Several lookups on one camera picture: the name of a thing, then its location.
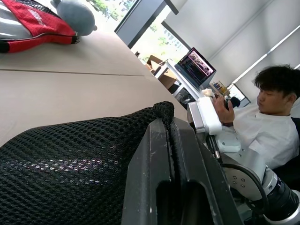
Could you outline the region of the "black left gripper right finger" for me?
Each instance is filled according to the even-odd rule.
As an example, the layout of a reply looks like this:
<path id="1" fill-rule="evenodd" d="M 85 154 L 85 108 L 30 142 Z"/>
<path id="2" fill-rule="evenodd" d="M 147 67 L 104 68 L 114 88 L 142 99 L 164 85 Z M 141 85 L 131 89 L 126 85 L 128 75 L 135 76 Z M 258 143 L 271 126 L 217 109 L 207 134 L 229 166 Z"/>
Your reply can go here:
<path id="1" fill-rule="evenodd" d="M 191 126 L 173 118 L 170 131 L 180 178 L 180 225 L 244 225 L 222 168 Z"/>

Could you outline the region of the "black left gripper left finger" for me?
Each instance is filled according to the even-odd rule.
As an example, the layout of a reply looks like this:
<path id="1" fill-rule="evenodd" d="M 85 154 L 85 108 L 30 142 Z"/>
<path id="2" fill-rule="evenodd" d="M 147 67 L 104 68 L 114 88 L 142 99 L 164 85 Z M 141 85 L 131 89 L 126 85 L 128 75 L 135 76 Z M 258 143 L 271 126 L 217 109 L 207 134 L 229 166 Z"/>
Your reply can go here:
<path id="1" fill-rule="evenodd" d="M 151 122 L 127 170 L 121 225 L 169 225 L 173 193 L 167 129 Z"/>

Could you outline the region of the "black mesh drawstring pouch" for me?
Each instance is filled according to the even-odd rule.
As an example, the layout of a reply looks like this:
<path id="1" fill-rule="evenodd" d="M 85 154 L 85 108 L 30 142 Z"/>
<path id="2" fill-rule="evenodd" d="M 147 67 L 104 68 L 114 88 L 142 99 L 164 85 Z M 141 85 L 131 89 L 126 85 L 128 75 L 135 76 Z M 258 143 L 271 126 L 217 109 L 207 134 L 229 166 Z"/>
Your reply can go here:
<path id="1" fill-rule="evenodd" d="M 36 127 L 0 147 L 0 225 L 121 225 L 128 164 L 164 101 L 129 115 Z"/>

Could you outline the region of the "silver and white block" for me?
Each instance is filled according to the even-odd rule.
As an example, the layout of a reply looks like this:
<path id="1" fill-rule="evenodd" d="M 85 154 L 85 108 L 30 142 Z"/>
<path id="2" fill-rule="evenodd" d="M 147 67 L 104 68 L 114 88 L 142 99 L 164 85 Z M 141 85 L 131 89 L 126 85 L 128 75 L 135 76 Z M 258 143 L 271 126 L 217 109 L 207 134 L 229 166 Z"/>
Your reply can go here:
<path id="1" fill-rule="evenodd" d="M 217 135 L 222 131 L 222 124 L 210 97 L 200 97 L 188 103 L 187 120 L 194 125 L 196 133 Z"/>

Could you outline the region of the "person in white shirt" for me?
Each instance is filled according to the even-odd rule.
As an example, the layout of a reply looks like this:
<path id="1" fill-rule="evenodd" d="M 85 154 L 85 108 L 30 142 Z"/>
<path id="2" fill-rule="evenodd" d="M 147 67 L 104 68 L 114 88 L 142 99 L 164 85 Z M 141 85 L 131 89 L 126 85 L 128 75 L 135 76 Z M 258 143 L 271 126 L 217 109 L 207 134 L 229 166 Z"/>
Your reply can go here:
<path id="1" fill-rule="evenodd" d="M 272 66 L 257 74 L 259 89 L 256 104 L 234 109 L 223 97 L 213 99 L 226 133 L 234 133 L 241 146 L 254 150 L 270 169 L 279 168 L 299 155 L 300 137 L 291 117 L 300 98 L 300 70 L 290 66 Z"/>

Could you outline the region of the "white framed monitor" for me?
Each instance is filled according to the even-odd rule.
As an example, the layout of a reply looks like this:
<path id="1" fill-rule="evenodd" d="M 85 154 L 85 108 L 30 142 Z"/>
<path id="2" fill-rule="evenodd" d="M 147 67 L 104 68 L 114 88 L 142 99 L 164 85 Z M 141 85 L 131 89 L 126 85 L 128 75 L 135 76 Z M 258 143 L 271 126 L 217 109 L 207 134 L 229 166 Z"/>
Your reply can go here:
<path id="1" fill-rule="evenodd" d="M 238 108 L 243 108 L 251 103 L 251 101 L 244 95 L 244 93 L 235 85 L 233 84 L 229 89 L 229 96 L 230 98 L 237 98 L 240 101 L 240 105 Z"/>

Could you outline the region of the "brown cardboard box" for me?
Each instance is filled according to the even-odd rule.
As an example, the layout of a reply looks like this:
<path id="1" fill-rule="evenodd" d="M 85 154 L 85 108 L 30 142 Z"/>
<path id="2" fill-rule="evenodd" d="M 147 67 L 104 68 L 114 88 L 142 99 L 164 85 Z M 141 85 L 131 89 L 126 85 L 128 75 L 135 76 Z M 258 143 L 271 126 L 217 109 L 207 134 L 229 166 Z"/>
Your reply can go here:
<path id="1" fill-rule="evenodd" d="M 154 55 L 150 55 L 145 66 L 146 68 L 154 75 L 156 76 L 158 72 L 161 71 L 162 66 L 165 64 L 164 61 L 157 58 Z M 158 78 L 158 80 L 167 88 L 170 89 L 175 82 L 177 81 L 177 77 L 175 74 L 170 70 L 166 69 Z"/>

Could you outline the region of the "computer monitor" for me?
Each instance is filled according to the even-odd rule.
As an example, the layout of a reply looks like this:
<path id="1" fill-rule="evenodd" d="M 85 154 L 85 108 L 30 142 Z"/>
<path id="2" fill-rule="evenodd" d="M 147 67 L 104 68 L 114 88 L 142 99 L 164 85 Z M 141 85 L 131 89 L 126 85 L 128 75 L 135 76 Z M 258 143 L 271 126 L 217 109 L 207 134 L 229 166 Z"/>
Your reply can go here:
<path id="1" fill-rule="evenodd" d="M 175 68 L 198 90 L 209 88 L 216 69 L 193 47 Z"/>

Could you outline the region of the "dark window pillar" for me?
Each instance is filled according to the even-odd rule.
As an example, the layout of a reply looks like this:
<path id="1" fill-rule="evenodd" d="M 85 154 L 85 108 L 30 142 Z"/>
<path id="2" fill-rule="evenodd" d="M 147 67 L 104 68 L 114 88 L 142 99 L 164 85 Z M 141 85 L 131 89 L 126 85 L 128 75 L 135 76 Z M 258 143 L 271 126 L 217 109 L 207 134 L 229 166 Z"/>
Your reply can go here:
<path id="1" fill-rule="evenodd" d="M 114 32 L 131 49 L 166 6 L 179 13 L 176 0 L 136 0 Z"/>

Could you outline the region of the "grey plush toy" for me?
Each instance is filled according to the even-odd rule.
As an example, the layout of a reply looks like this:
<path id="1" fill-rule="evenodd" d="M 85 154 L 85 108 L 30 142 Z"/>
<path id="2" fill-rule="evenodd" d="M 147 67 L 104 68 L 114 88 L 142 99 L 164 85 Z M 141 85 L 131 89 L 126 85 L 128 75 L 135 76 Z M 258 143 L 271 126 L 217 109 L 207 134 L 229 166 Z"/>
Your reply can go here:
<path id="1" fill-rule="evenodd" d="M 88 36 L 98 28 L 92 11 L 79 0 L 51 0 L 58 16 L 65 21 L 78 36 Z"/>

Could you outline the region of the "red and grey bag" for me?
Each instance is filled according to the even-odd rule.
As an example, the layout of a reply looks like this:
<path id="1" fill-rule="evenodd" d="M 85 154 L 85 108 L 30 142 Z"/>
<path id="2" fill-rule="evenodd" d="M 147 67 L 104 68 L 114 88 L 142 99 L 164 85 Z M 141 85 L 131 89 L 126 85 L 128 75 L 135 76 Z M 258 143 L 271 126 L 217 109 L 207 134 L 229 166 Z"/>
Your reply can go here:
<path id="1" fill-rule="evenodd" d="M 16 53 L 43 43 L 71 45 L 77 33 L 36 0 L 0 0 L 0 53 Z"/>

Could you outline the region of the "white metal table frame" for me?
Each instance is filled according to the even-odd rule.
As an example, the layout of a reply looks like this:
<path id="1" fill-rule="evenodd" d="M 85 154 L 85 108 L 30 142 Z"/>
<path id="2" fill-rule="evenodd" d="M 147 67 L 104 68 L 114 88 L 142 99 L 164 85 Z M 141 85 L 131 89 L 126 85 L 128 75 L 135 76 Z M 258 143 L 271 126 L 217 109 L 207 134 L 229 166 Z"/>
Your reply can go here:
<path id="1" fill-rule="evenodd" d="M 162 66 L 161 71 L 158 72 L 155 77 L 158 79 L 166 69 L 170 69 L 175 74 L 175 76 L 177 77 L 177 82 L 180 84 L 180 86 L 172 94 L 174 97 L 176 97 L 182 89 L 186 89 L 195 101 L 197 101 L 199 98 L 204 97 L 204 95 L 202 94 L 202 90 L 195 88 L 192 83 L 188 81 L 187 78 L 185 78 L 183 74 L 175 67 L 175 63 L 171 59 L 165 60 L 164 62 L 165 64 Z"/>

